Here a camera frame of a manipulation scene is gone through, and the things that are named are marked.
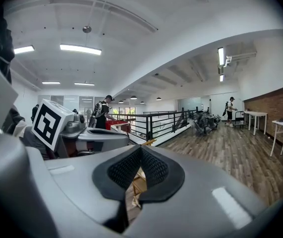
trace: person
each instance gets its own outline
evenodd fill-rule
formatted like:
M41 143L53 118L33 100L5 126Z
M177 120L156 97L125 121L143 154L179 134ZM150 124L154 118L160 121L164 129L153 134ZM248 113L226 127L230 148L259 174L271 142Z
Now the person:
M86 110L87 124L89 124L89 122L90 122L91 115L92 115L91 109L87 109Z
M33 109L32 109L32 116L31 116L31 120L32 120L32 123L33 123L33 121L34 121L34 119L35 119L35 117L36 117L36 114L37 114L37 112L38 112L38 108L39 108L39 104L37 104L35 107L33 107Z
M112 118L108 112L108 104L114 101L111 95L107 95L103 101L98 102L95 105L92 117L96 118L96 126L95 128L106 129L106 118L116 121L115 118Z
M225 123L225 126L230 126L233 127L232 123L232 112L233 110L237 110L236 108L233 107L233 101L235 99L233 97L230 98L230 101L227 102L227 121Z

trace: white wall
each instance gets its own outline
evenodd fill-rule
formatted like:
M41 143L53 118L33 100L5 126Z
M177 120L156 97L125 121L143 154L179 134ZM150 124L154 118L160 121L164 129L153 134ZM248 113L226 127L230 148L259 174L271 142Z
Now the white wall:
M230 101L230 98L234 97L233 107L237 108L238 111L244 110L244 103L241 98L240 92L232 92L232 93L223 93L223 94L214 94L211 95L211 114L219 115L222 120L227 120L227 114L223 117L222 114L224 112L225 103Z
M68 96L106 96L110 94L106 91L98 91L94 89L94 86L76 87L72 89L65 89L60 87L54 87L49 89L42 89L38 92L38 95L68 95Z
M150 103L147 102L146 104L146 112L174 111L174 110L178 110L177 100L162 100L162 101L155 101Z
M203 109L208 110L208 107L210 107L210 96L202 96L201 103L203 104Z
M118 78L113 80L112 93L120 93L156 69L202 54L220 44L283 30L281 15L282 11L268 0L216 0L184 7L127 54L117 69Z
M12 78L12 87L18 94L14 105L27 124L32 125L32 108L37 104L38 93L15 78Z
M251 99L283 88L283 37L254 41L257 55L240 73L242 99Z

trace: black mesh panel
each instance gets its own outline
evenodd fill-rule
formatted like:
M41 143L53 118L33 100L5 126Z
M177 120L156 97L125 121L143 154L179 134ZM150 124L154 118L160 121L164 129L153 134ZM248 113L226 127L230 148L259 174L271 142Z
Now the black mesh panel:
M146 176L147 188L161 183L168 176L168 165L144 149L142 149L141 168Z
M141 166L140 149L110 166L107 170L109 178L127 190Z

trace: brick wall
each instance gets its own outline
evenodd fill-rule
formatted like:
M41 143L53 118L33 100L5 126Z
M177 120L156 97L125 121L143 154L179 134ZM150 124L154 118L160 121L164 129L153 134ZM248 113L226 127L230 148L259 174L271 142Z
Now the brick wall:
M274 137L275 125L273 120L283 118L283 88L262 96L244 101L244 108L251 111L266 112L266 132ZM260 119L260 129L264 128L264 119ZM283 133L277 135L277 140L283 142Z

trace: white ceiling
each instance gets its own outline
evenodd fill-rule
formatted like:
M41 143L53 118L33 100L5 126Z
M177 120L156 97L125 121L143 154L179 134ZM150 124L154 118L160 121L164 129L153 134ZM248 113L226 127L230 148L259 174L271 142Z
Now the white ceiling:
M73 88L73 83L87 81L94 83L96 90L109 90L107 82L116 74L118 64L143 38L160 31L165 19L180 8L209 1L96 0L91 11L94 0L17 0L5 6L14 47L33 45L35 51L16 55L11 67L15 70L17 64L22 66L29 72L27 80L32 84L59 81L59 87ZM89 34L82 31L87 24L92 27ZM61 51L59 44L98 48L102 54ZM216 51L192 60L207 78L217 73ZM136 94L142 99L169 85L199 80L189 61L160 71L159 77L161 79L152 75L143 78L120 98Z
M225 55L233 56L256 52L253 41L240 42L224 46ZM231 80L238 77L238 72L247 64L248 60L232 63L224 68L224 80ZM129 90L123 91L116 97L116 102L122 99L129 99L136 95L137 101L146 100L151 94L167 89L172 86L183 86L195 84L199 81L215 80L219 77L217 66L219 58L217 49L200 54L191 59L183 60L176 65L156 70L157 76L148 75L140 78L136 83L129 86Z

